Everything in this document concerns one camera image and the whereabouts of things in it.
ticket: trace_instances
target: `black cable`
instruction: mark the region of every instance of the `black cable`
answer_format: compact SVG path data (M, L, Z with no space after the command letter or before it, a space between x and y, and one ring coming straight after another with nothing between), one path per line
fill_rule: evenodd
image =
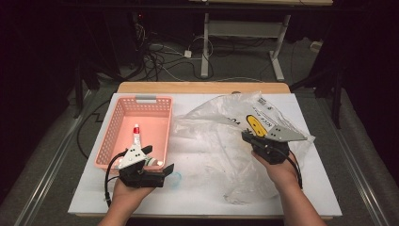
M288 162L291 163L291 165L293 165L294 170L296 172L296 177L297 177L297 180L298 180L299 187L301 189L303 189L303 186L302 186L302 174L300 172L299 164L296 161L296 157L295 157L294 153L291 152L291 150L290 150L290 153L293 155L294 160L296 161L296 163L287 154L283 153L279 149L273 149L273 150L275 150L275 151L279 152L280 154L282 154L285 157L285 159L287 159Z
M108 182L110 181L108 179L109 176L109 172L111 171L111 167L114 164L115 161L117 161L118 158L123 157L126 155L127 153L127 149L124 152L118 153L117 155L115 155L111 162L109 162L108 164L108 168L106 169L106 173L105 173L105 180L104 180L104 195L105 195L105 200L106 200L106 204L108 205L108 207L111 205L111 197L109 196L109 192L108 192Z
M92 112L83 120L83 122L79 125L79 129L77 130L77 134L76 134L77 147L78 147L78 149L79 149L79 152L80 152L86 159L88 159L88 156L85 154L85 152L83 151L82 146L80 145L80 140L79 140L80 132L81 132L83 126L85 125L85 123L88 121L88 118L90 118L90 116L94 115L94 113L95 113L98 109L100 109L100 107L102 107L103 105L105 105L106 103L109 103L109 102L110 102L110 100L106 100L105 102L103 102L102 104L100 104L99 106L97 106L97 108L94 109L94 111L92 111Z

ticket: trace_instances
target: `forearm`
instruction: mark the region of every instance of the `forearm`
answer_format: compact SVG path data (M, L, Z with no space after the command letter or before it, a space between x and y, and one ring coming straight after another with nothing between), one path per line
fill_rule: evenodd
M279 194L287 225L326 225L298 185L285 186Z
M113 201L99 225L124 226L135 210L132 205L127 205L126 202Z

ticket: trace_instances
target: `white tabletop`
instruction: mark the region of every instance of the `white tabletop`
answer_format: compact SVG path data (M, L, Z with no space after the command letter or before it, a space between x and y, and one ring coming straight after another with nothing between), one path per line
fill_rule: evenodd
M114 94L115 97L126 95L124 93ZM173 98L173 116L188 113L195 107L219 96L219 94L157 94L171 96ZM302 116L298 102L294 94L263 94L263 97L276 106L302 131L309 133L309 129ZM79 216L101 216L106 213L108 207L104 201L104 176L105 172L94 166L94 159L99 150L101 140L104 137L105 125L110 120L108 110L103 126L87 161L79 186L77 187L69 209L70 214ZM156 188L141 203L135 211L138 217L162 217L162 218L281 218L282 208L279 196L269 199L258 199L246 204L231 204L223 198L224 190L220 188L217 181L209 181L207 184L197 185L192 189L179 186L187 180L200 175L193 175L195 166L185 164L184 157L175 153L170 147L182 146L195 148L198 144L192 140L171 137L168 149L168 164L174 163L174 172L170 174L162 188ZM201 167L200 155L196 156L198 166ZM341 216L342 212L334 192L332 190L326 171L315 146L312 144L307 152L303 168L304 192L323 218ZM109 183L112 191L113 182Z

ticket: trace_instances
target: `desk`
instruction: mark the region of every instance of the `desk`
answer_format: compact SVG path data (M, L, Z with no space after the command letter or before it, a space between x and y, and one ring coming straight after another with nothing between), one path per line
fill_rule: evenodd
M289 93L284 84L262 83L122 83L117 95L130 93L167 94L173 97L173 116L183 115L201 103L220 94L232 91L258 91L263 97L275 105L286 117L305 132L309 133L294 94ZM110 114L104 118L107 125ZM102 169L94 167L94 159L105 127L100 130L94 144L79 186L72 199L69 213L78 216L102 216L107 211L104 201L104 175ZM168 164L175 164L175 172L182 178L186 176L187 168L181 153L173 152L176 145L190 145L176 143L169 140ZM332 191L326 171L316 151L311 145L304 160L302 170L304 192L323 218L341 216L342 212ZM147 218L282 218L282 208L279 196L247 204L231 204L223 198L223 192L215 187L217 182L210 181L206 185L193 190L175 189L169 184L157 188L150 194L136 210L135 217Z
M227 4L264 4L264 5L303 5L306 7L331 6L332 0L208 0L206 4L227 3ZM270 51L270 60L278 81L284 81L281 66L279 65L279 50L284 41L285 32L288 28L291 15L285 15L282 23L260 23L260 22L236 22L236 21L211 21L209 13L205 13L203 31L203 54L201 62L201 77L208 77L209 65L209 36L237 36L257 38L277 38L277 45L274 51Z

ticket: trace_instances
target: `pink plastic basket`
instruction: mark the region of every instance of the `pink plastic basket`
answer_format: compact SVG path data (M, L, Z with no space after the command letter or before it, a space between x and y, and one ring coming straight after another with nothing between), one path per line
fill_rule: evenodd
M108 110L112 110L112 115L106 125L104 139L94 165L106 170L115 155L130 148L134 140L133 128L138 124L141 147L152 145L152 152L148 156L161 163L157 166L146 166L145 169L161 169L167 160L172 98L150 95L122 96Z

